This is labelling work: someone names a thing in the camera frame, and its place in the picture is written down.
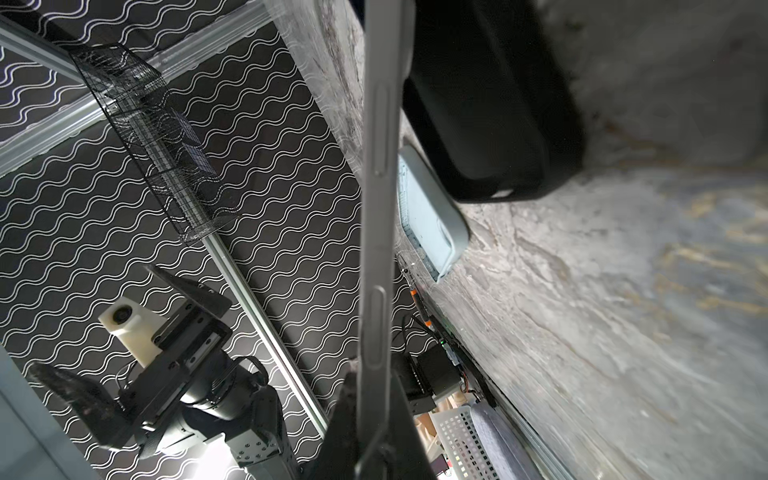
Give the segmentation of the black smartphone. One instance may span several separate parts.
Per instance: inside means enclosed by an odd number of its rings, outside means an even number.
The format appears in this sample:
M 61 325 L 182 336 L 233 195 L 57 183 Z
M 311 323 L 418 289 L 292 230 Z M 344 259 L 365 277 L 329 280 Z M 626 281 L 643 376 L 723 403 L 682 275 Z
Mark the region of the black smartphone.
M 411 1 L 367 1 L 364 17 L 359 479 L 384 479 L 390 417 L 394 234 L 402 90 L 415 29 Z

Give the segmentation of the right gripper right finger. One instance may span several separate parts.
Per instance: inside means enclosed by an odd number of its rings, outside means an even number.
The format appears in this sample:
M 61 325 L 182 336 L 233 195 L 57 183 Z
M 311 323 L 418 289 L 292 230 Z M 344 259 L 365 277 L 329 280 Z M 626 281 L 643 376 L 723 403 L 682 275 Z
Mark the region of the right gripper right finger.
M 426 451 L 417 432 L 407 397 L 399 378 L 391 375 L 388 421 L 387 478 L 397 480 L 434 480 Z

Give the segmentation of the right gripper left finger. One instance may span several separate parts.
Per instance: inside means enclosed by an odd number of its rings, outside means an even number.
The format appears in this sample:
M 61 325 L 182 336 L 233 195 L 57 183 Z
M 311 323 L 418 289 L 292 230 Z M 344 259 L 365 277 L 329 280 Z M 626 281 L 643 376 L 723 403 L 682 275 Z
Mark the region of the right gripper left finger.
M 356 410 L 357 374 L 350 372 L 344 378 L 319 454 L 309 463 L 304 479 L 356 478 L 355 466 L 359 448 Z

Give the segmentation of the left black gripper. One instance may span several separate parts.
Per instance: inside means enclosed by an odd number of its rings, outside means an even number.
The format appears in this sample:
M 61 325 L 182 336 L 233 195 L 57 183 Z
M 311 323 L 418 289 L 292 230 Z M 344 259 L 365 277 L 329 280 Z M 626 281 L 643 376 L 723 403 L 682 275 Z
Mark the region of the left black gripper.
M 35 363 L 29 373 L 68 404 L 104 449 L 157 443 L 175 416 L 197 409 L 220 420 L 240 415 L 237 366 L 224 351 L 231 328 L 219 318 L 233 302 L 206 285 L 156 265 L 146 270 L 186 303 L 152 337 L 160 354 L 119 392 L 118 402 L 98 381 Z

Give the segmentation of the black phone case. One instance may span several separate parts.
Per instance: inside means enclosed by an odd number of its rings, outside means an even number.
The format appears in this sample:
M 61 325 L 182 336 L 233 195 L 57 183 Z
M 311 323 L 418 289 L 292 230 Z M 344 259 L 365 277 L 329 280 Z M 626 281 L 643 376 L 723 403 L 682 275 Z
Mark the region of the black phone case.
M 530 1 L 419 1 L 405 113 L 460 203 L 541 198 L 583 166 L 585 140 Z

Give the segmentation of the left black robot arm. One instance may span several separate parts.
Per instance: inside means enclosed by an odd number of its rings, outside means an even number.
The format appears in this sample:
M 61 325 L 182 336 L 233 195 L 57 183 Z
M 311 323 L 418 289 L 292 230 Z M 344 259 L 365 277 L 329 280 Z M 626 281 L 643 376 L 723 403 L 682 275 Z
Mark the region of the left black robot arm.
M 31 377 L 68 404 L 103 449 L 135 444 L 148 458 L 221 438 L 249 474 L 299 478 L 266 368 L 251 356 L 249 371 L 223 349 L 232 335 L 223 321 L 231 300 L 189 277 L 146 269 L 185 302 L 170 318 L 130 299 L 104 312 L 105 328 L 142 367 L 132 382 L 111 395 L 96 380 L 42 363 L 30 367 Z

